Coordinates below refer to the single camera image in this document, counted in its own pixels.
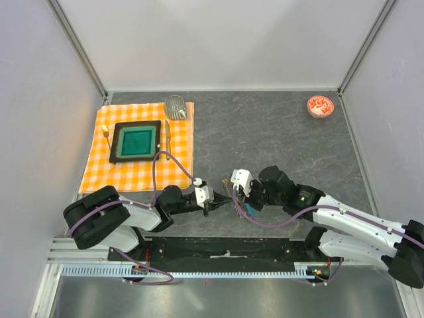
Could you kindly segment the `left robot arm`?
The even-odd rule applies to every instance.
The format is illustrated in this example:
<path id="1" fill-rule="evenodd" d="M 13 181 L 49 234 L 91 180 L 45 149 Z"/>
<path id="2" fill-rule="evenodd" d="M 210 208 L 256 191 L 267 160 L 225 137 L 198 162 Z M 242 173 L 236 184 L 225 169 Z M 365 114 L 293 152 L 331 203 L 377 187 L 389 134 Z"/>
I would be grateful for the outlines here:
<path id="1" fill-rule="evenodd" d="M 159 233 L 174 224 L 172 215 L 202 211 L 208 216 L 230 202 L 229 196 L 213 191 L 205 182 L 189 194 L 169 185 L 153 207 L 129 200 L 107 185 L 66 207 L 63 216 L 78 249 L 103 245 L 118 248 L 130 260 L 140 260 L 146 250 L 140 230 Z"/>

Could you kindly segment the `blue keyring with metal rings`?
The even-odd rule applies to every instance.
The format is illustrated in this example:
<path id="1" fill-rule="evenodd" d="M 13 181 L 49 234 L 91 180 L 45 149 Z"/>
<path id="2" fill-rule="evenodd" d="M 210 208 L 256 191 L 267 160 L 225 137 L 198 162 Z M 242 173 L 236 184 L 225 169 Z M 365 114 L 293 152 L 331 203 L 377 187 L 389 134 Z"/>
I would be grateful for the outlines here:
<path id="1" fill-rule="evenodd" d="M 229 180 L 228 179 L 223 179 L 222 180 L 222 184 L 223 184 L 223 189 L 225 190 L 225 193 L 228 197 L 233 198 L 233 194 L 232 191 L 229 188 Z M 255 214 L 255 210 L 247 203 L 245 202 L 241 202 L 241 201 L 237 201 L 238 206 L 240 207 L 239 209 L 236 208 L 234 202 L 232 202 L 232 206 L 235 208 L 235 211 L 237 212 L 237 215 L 243 219 L 244 217 L 242 216 L 242 213 L 240 211 L 243 211 L 244 214 L 248 215 L 249 217 L 253 217 Z"/>

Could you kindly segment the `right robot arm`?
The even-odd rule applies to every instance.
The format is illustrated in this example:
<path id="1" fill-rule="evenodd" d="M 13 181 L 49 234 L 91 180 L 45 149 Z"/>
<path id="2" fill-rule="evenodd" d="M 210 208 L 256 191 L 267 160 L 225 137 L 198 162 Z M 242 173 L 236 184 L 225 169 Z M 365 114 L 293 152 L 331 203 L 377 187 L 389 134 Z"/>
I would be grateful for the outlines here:
<path id="1" fill-rule="evenodd" d="M 255 180 L 248 170 L 232 174 L 235 201 L 259 211 L 278 206 L 291 219 L 314 222 L 303 244 L 313 261 L 342 258 L 372 264 L 395 280 L 423 288 L 423 224 L 381 219 L 350 207 L 314 187 L 295 184 L 277 166 L 264 168 Z"/>

